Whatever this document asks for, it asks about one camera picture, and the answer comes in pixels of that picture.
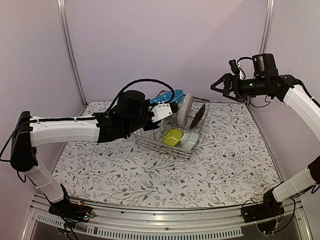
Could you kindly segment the blue polka dot plate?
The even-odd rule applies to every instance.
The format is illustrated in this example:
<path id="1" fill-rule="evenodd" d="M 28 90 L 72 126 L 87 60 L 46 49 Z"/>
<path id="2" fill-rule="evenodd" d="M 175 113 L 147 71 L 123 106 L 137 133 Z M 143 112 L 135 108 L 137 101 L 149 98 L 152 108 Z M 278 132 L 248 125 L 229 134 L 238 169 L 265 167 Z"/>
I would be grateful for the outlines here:
<path id="1" fill-rule="evenodd" d="M 172 98 L 171 91 L 164 91 L 160 95 L 156 96 L 155 98 L 150 100 L 151 104 L 162 104 L 166 103 L 171 100 L 171 103 L 181 103 L 184 99 L 184 91 L 182 89 L 175 89 L 174 90 L 174 97 Z"/>

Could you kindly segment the white ribbed plate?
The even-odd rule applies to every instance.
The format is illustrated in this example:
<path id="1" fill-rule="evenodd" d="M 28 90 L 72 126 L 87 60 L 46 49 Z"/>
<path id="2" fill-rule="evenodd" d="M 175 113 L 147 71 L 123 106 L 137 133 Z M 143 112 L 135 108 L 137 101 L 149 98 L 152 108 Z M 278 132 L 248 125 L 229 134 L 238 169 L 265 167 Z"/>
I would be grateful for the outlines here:
<path id="1" fill-rule="evenodd" d="M 193 102 L 193 96 L 190 93 L 187 93 L 183 98 L 182 104 L 180 106 L 180 110 L 177 115 L 177 124 L 179 127 L 185 126 L 187 122 L 187 118 L 192 108 L 192 102 Z"/>

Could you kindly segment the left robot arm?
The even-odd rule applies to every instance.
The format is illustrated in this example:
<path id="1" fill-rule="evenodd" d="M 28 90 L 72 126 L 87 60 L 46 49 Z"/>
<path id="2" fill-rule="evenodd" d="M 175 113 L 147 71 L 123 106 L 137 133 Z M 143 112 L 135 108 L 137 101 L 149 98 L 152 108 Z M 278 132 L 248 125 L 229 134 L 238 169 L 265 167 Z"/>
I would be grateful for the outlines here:
<path id="1" fill-rule="evenodd" d="M 8 163 L 17 172 L 24 173 L 63 217 L 70 217 L 75 211 L 74 205 L 49 170 L 38 163 L 37 147 L 64 142 L 108 143 L 127 139 L 139 129 L 157 129 L 163 119 L 178 111 L 173 101 L 175 94 L 164 102 L 151 102 L 144 93 L 128 89 L 143 82 L 171 88 L 157 79 L 134 80 L 119 91 L 106 111 L 88 116 L 43 118 L 23 111 L 6 141 L 11 145 Z"/>

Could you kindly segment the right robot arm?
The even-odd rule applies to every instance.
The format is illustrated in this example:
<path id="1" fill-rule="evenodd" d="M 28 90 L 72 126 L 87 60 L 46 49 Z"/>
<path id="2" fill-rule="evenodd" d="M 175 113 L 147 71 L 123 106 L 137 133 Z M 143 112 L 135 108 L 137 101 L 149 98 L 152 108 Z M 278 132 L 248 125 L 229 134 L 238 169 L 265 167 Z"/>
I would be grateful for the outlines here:
<path id="1" fill-rule="evenodd" d="M 228 62 L 231 72 L 214 82 L 210 89 L 240 103 L 256 96 L 277 98 L 295 111 L 319 138 L 320 104 L 310 95 L 303 82 L 290 74 L 280 75 L 271 53 L 257 54 L 250 60 L 254 68 L 253 78 L 244 79 L 238 61 L 233 59 Z M 269 218 L 278 210 L 278 203 L 303 194 L 319 184 L 320 159 L 316 158 L 306 169 L 265 193 L 258 213 L 262 218 Z"/>

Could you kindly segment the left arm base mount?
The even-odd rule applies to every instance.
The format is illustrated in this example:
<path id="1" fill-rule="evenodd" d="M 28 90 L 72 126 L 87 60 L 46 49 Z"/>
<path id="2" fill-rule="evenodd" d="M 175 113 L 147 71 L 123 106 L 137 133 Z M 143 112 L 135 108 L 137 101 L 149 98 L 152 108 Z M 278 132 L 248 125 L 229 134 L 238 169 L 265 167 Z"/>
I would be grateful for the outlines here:
<path id="1" fill-rule="evenodd" d="M 84 205 L 83 202 L 72 203 L 68 199 L 52 203 L 49 201 L 50 207 L 48 212 L 56 215 L 63 220 L 67 219 L 76 223 L 88 222 L 96 214 L 92 207 Z"/>

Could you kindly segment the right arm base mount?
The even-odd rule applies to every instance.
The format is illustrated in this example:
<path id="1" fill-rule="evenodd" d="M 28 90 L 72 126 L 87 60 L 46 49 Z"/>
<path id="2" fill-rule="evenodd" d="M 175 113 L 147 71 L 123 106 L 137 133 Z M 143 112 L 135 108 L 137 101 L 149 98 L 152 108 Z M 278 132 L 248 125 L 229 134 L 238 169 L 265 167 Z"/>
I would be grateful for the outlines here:
<path id="1" fill-rule="evenodd" d="M 281 203 L 269 206 L 247 200 L 243 203 L 240 213 L 245 223 L 256 223 L 258 231 L 263 235 L 274 234 L 284 220 L 284 207 Z"/>

